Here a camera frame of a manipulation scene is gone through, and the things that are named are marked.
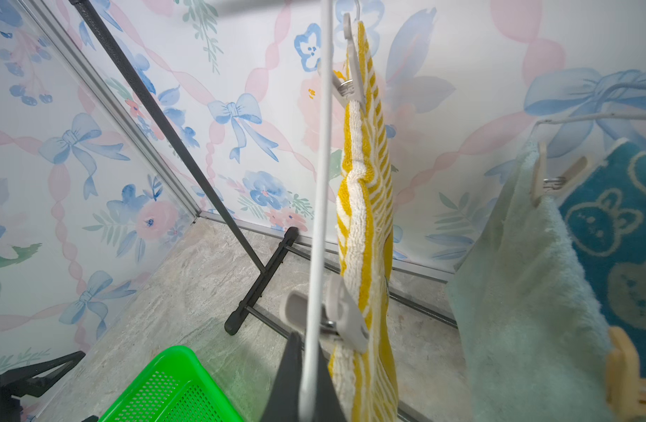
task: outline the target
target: black rack leg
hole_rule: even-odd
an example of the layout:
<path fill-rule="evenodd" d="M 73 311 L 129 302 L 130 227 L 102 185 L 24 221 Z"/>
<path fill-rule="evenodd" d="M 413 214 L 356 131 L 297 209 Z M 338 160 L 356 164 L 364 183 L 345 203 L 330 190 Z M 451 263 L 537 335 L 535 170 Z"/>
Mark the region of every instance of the black rack leg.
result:
<path fill-rule="evenodd" d="M 0 374 L 0 422 L 21 420 L 20 412 L 23 410 L 21 402 L 13 396 L 40 397 L 74 368 L 84 356 L 84 352 L 74 352 L 48 362 L 9 369 Z M 57 369 L 46 376 L 38 377 L 53 368 Z"/>
<path fill-rule="evenodd" d="M 245 295 L 245 298 L 239 303 L 239 307 L 227 318 L 225 331 L 229 335 L 234 335 L 239 331 L 239 328 L 241 328 L 241 325 L 245 321 L 245 317 L 248 316 L 249 311 L 247 308 L 255 306 L 265 287 L 267 287 L 267 284 L 277 272 L 278 266 L 288 254 L 288 248 L 293 246 L 298 235 L 299 230 L 296 227 L 291 227 L 285 232 L 283 240 L 278 244 L 278 248 L 269 259 L 264 271 L 258 276 L 258 279 L 255 280 Z"/>

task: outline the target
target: yellow striped towel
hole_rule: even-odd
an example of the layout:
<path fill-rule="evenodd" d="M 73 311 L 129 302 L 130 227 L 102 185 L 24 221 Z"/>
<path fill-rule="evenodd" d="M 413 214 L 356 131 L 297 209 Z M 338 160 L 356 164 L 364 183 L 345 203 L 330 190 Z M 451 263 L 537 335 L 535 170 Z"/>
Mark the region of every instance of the yellow striped towel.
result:
<path fill-rule="evenodd" d="M 369 345 L 360 354 L 337 343 L 328 368 L 349 422 L 393 422 L 398 385 L 386 330 L 393 188 L 382 104 L 362 22 L 358 24 L 358 52 L 366 107 L 361 110 L 358 101 L 350 101 L 344 116 L 344 179 L 337 194 L 337 236 L 342 276 L 365 317 Z"/>

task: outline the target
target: clothespin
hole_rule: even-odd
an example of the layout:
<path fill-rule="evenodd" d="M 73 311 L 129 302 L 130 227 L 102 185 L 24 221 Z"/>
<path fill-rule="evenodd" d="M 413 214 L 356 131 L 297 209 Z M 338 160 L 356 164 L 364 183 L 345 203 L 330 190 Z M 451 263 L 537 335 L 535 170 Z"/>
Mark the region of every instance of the clothespin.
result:
<path fill-rule="evenodd" d="M 606 357 L 606 403 L 620 422 L 646 416 L 646 379 L 639 377 L 639 354 L 620 327 L 609 327 L 614 346 Z"/>
<path fill-rule="evenodd" d="M 304 293 L 291 291 L 281 302 L 281 319 L 293 328 L 304 330 L 307 326 L 307 303 Z M 344 279 L 337 274 L 328 282 L 325 305 L 321 308 L 320 333 L 329 339 L 341 339 L 358 352 L 368 350 L 368 326 Z"/>
<path fill-rule="evenodd" d="M 339 80 L 333 72 L 332 95 L 342 107 L 346 107 L 349 100 L 356 100 L 361 104 L 361 110 L 364 110 L 365 96 L 363 95 L 363 79 L 361 78 L 361 70 L 358 63 L 358 53 L 356 52 L 353 35 L 351 33 L 351 17 L 348 13 L 344 14 L 344 38 L 347 40 L 347 55 L 349 56 L 349 73 L 351 73 L 351 79 Z"/>
<path fill-rule="evenodd" d="M 588 169 L 588 158 L 582 156 L 572 166 L 557 178 L 547 178 L 548 151 L 546 144 L 538 144 L 538 160 L 534 165 L 534 181 L 531 184 L 531 203 L 538 207 L 541 197 L 544 195 L 556 196 L 560 191 L 570 189 L 576 184 L 582 175 Z"/>

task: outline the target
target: teal towel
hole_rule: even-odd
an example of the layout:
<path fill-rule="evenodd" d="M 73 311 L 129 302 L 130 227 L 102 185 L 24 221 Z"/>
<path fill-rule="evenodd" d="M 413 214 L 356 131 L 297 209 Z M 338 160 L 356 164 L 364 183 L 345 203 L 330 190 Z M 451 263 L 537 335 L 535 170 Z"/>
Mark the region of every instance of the teal towel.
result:
<path fill-rule="evenodd" d="M 613 421 L 611 343 L 552 198 L 535 208 L 536 144 L 517 157 L 482 235 L 447 293 L 476 421 Z"/>
<path fill-rule="evenodd" d="M 560 207 L 586 280 L 646 378 L 646 153 L 622 143 Z"/>

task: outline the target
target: towel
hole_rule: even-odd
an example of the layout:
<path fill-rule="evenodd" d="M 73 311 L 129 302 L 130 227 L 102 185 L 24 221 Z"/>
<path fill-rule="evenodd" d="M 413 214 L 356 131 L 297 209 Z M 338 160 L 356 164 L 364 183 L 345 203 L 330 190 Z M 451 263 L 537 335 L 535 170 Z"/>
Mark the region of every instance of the towel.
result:
<path fill-rule="evenodd" d="M 605 318 L 555 201 L 530 200 L 528 143 L 447 285 L 477 421 L 613 421 Z"/>
<path fill-rule="evenodd" d="M 386 329 L 387 280 L 393 256 L 391 168 L 382 104 L 362 22 L 357 33 L 366 107 L 361 110 L 358 101 L 350 101 L 344 116 L 337 236 L 341 274 L 368 325 L 369 344 L 360 354 L 337 343 L 328 368 L 348 421 L 393 422 L 398 385 Z"/>
<path fill-rule="evenodd" d="M 646 153 L 619 142 L 560 212 L 602 314 L 628 334 L 646 378 Z"/>

